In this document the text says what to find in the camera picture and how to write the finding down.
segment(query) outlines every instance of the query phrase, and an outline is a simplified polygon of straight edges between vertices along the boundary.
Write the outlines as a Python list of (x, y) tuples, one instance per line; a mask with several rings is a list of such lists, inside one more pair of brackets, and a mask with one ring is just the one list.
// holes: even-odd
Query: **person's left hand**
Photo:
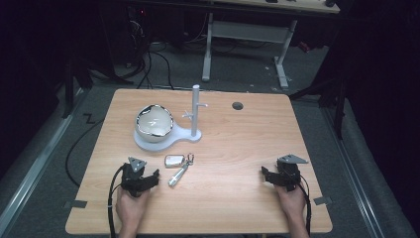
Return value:
[(118, 187), (116, 210), (122, 222), (120, 238), (136, 237), (149, 193), (150, 190), (145, 190), (140, 197), (133, 197), (128, 191)]

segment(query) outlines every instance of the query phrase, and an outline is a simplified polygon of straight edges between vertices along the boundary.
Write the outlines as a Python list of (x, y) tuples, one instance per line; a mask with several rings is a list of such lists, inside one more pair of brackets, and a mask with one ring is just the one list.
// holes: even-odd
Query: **human hand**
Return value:
[(274, 187), (280, 198), (281, 208), (287, 217), (291, 237), (309, 237), (303, 219), (303, 209), (306, 204), (303, 191), (298, 186), (292, 191), (287, 191), (285, 186), (275, 185)]
[(121, 187), (118, 187), (117, 213), (122, 222), (120, 238), (136, 237), (140, 222), (146, 210), (150, 190), (142, 192), (140, 197), (133, 197)]

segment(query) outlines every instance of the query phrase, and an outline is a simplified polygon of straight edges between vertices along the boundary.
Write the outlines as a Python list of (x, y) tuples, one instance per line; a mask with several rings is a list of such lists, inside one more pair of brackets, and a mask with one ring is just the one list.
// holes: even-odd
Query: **table top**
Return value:
[(333, 7), (327, 7), (325, 0), (277, 0), (276, 3), (268, 3), (265, 0), (211, 0), (213, 2), (220, 3), (232, 3), (232, 4), (243, 4), (252, 5), (259, 7), (268, 8), (281, 8), (297, 11), (308, 11), (317, 13), (340, 13), (340, 8), (335, 4)]
[[(109, 233), (108, 191), (114, 173), (128, 162), (128, 157), (148, 162), (144, 177), (160, 170), (159, 185), (152, 188), (139, 233), (288, 232), (275, 189), (264, 182), (261, 173), (261, 166), (276, 172), (276, 159), (288, 154), (309, 161), (299, 169), (309, 183), (311, 199), (322, 196), (286, 95), (202, 91), (199, 97), (201, 103), (208, 104), (199, 108), (201, 140), (177, 142), (162, 152), (147, 152), (134, 141), (139, 111), (159, 104), (171, 112), (179, 126), (190, 128), (189, 119), (182, 115), (191, 110), (192, 91), (115, 92), (76, 197), (87, 201), (87, 205), (71, 209), (65, 227), (68, 233)], [(234, 102), (241, 102), (244, 108), (234, 109)], [(194, 165), (175, 187), (168, 186), (177, 169), (166, 169), (164, 157), (188, 153), (194, 154)], [(311, 231), (329, 232), (332, 223), (326, 206), (312, 204)], [(119, 231), (121, 223), (115, 211), (114, 221)]]

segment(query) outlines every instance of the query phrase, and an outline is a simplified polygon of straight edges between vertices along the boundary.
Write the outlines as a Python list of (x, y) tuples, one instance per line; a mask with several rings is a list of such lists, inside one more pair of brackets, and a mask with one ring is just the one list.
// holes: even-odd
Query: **white base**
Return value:
[(201, 131), (197, 130), (196, 135), (193, 137), (191, 136), (191, 129), (185, 129), (178, 126), (175, 122), (173, 122), (172, 131), (169, 133), (166, 139), (160, 142), (151, 143), (145, 141), (143, 138), (139, 136), (139, 134), (134, 131), (134, 140), (136, 144), (145, 151), (150, 152), (159, 152), (163, 151), (174, 143), (178, 141), (189, 141), (189, 142), (198, 142), (201, 139)]

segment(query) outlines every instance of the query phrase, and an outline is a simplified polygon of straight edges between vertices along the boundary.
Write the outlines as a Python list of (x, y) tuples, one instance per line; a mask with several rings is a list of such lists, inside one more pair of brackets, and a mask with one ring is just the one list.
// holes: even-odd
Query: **black hand-mounted device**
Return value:
[(300, 184), (301, 179), (305, 180), (300, 175), (300, 170), (296, 164), (307, 164), (308, 162), (294, 155), (287, 155), (277, 159), (277, 173), (270, 172), (267, 168), (262, 167), (262, 174), (265, 177), (265, 181), (278, 186), (285, 186), (287, 191), (295, 190), (298, 186), (302, 191), (306, 200), (306, 230), (310, 236), (310, 224), (311, 224), (311, 201), (309, 199), (309, 187), (308, 192), (305, 191), (303, 186)]
[(112, 178), (111, 186), (109, 188), (109, 195), (108, 195), (108, 219), (109, 219), (109, 227), (111, 231), (111, 237), (115, 238), (115, 228), (114, 228), (114, 218), (112, 213), (112, 194), (114, 193), (114, 182), (117, 175), (120, 171), (123, 171), (123, 175), (121, 177), (121, 188), (127, 190), (131, 196), (139, 197), (142, 195), (142, 192), (152, 187), (158, 185), (158, 170), (156, 170), (152, 176), (143, 177), (143, 173), (145, 172), (146, 161), (142, 161), (139, 159), (135, 159), (133, 157), (129, 157), (129, 164), (125, 163), (120, 169), (118, 169), (114, 177)]

